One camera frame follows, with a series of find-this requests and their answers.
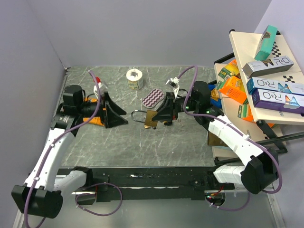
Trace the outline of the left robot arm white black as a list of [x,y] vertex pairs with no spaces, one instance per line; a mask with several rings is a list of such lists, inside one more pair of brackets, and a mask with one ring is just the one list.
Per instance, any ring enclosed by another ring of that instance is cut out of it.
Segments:
[[15,185],[11,195],[23,214],[55,218],[63,200],[75,190],[88,191],[94,185],[90,168],[75,167],[61,180],[56,180],[63,155],[76,137],[83,119],[99,117],[105,128],[128,124],[126,111],[119,107],[108,92],[96,102],[85,100],[79,85],[69,85],[63,91],[63,102],[53,117],[44,150],[22,185]]

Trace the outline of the large brass padlock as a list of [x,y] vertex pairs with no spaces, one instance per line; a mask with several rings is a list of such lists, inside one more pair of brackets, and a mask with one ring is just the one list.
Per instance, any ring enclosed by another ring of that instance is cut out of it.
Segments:
[[[134,114],[135,113],[144,113],[146,114],[145,120],[137,120],[134,118]],[[147,111],[143,111],[143,110],[134,110],[131,112],[131,118],[133,121],[138,122],[138,123],[143,123],[145,127],[151,127],[153,129],[156,129],[158,122],[157,121],[153,121],[153,117],[157,114],[156,111],[153,110],[147,110]]]

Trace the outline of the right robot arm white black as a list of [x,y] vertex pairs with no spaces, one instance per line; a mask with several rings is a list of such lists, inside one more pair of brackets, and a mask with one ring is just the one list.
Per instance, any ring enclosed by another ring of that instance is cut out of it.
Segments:
[[178,97],[177,78],[167,82],[173,92],[167,92],[153,121],[170,122],[184,112],[193,116],[198,124],[214,134],[230,148],[242,162],[241,166],[219,165],[207,182],[212,189],[219,189],[224,183],[243,185],[250,193],[277,193],[282,187],[282,174],[276,152],[267,150],[242,133],[224,113],[211,104],[209,85],[196,81],[185,97]]

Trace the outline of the yellow padlock black shackle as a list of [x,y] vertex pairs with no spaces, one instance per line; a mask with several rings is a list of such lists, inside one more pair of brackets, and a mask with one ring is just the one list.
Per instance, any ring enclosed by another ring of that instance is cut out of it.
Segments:
[[170,126],[173,124],[173,122],[163,122],[165,126]]

